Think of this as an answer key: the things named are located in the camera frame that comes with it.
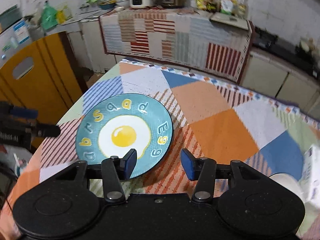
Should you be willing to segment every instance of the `patchwork tablecloth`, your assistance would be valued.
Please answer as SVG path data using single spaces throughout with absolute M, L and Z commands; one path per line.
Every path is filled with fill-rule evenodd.
M 111 96 L 132 92 L 149 95 L 167 108 L 174 138 L 157 168 L 122 184 L 126 196 L 131 192 L 191 195 L 196 182 L 188 181 L 182 169 L 182 148 L 217 163 L 239 159 L 265 175 L 286 172 L 299 180 L 303 153 L 319 142 L 320 124 L 295 106 L 218 79 L 124 59 L 63 116 L 61 135 L 42 143 L 11 192 L 10 206 L 21 194 L 77 160 L 76 131 L 90 108 Z M 226 180 L 217 180 L 214 195 L 227 188 Z M 90 190 L 102 196 L 101 180 L 92 180 Z M 320 212 L 311 206 L 306 209 L 298 235 L 318 240 Z M 19 235 L 7 203 L 1 211 L 0 229 L 11 239 Z
M 238 82 L 252 29 L 210 22 L 193 8 L 126 9 L 100 16 L 105 52 L 200 69 Z

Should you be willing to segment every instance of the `refrigerator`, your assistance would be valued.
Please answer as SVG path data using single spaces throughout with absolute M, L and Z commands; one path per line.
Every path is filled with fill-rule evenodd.
M 27 24 L 22 19 L 0 34 L 0 69 L 18 51 L 32 43 Z M 33 66 L 31 57 L 25 58 L 13 70 L 13 77 L 18 79 Z

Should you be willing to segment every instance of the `green plastic bag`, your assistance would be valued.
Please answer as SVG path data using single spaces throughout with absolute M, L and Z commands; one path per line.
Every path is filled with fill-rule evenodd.
M 44 8 L 41 15 L 41 25 L 42 28 L 48 30 L 58 24 L 57 19 L 57 10 L 49 5 L 49 1 L 45 1 Z

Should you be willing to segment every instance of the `metal pivot bolt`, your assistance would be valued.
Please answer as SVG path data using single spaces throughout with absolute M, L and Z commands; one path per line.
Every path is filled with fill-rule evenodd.
M 107 198 L 108 199 L 111 199 L 111 200 L 116 200 L 116 199 L 119 199 L 122 197 L 122 193 L 119 192 L 119 191 L 110 191 L 108 194 L 107 194 Z
M 206 192 L 206 191 L 198 191 L 195 193 L 195 197 L 197 199 L 207 199 L 209 198 L 211 195 L 209 192 Z

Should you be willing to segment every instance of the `sink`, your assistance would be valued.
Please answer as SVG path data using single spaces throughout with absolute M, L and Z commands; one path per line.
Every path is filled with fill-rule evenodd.
M 72 17 L 71 19 L 65 21 L 63 24 L 61 25 L 66 25 L 66 24 L 70 24 L 70 23 L 74 23 L 74 22 L 78 22 L 78 21 L 81 21 L 82 19 L 85 19 L 87 17 L 90 17 L 94 14 L 98 14 L 100 11 L 103 11 L 103 10 L 98 10 L 98 11 L 93 11 L 93 12 L 87 12 L 87 13 L 82 13 L 82 14 L 79 14 L 79 15 L 76 15 L 74 17 Z

